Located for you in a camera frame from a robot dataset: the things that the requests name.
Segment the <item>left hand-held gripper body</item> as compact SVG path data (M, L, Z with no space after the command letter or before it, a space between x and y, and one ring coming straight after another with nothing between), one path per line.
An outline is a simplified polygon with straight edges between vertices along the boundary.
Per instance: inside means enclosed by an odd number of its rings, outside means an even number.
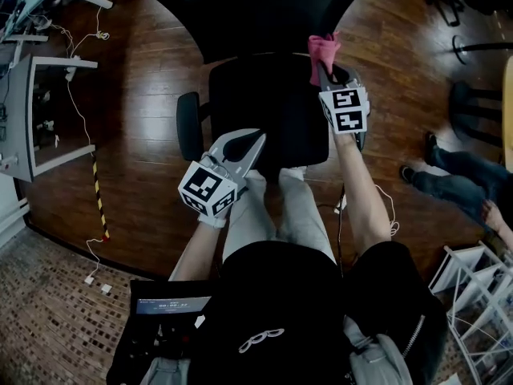
M178 191L183 202L199 214L219 217L240 198L246 173L245 160L204 154L199 162L191 162Z

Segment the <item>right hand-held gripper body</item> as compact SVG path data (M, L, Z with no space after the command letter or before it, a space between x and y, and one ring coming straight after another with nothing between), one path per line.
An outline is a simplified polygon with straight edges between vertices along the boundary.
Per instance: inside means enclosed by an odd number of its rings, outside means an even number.
M367 131L370 102L364 87L321 91L318 98L334 134Z

